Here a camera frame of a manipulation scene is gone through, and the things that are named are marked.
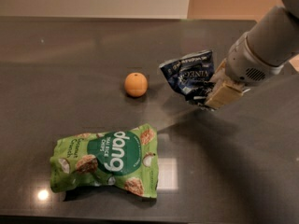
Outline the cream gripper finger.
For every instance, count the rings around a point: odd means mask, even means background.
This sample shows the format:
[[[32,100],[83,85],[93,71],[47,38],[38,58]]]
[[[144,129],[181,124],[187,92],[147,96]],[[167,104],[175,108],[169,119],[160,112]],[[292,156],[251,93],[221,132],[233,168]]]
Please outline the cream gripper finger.
[[[243,88],[243,83],[218,80],[212,92],[207,96],[205,105],[213,109],[228,105],[243,96]]]
[[[220,65],[217,67],[215,70],[213,76],[209,80],[211,83],[221,83],[225,80],[226,75],[225,75],[225,65],[226,65],[226,60],[223,59]]]

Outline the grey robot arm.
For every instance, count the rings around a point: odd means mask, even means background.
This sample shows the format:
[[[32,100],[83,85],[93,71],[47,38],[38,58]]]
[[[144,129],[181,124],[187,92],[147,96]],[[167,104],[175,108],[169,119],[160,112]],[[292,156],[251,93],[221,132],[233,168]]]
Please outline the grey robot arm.
[[[218,109],[280,73],[299,53],[299,0],[282,0],[235,41],[211,78],[205,105]]]

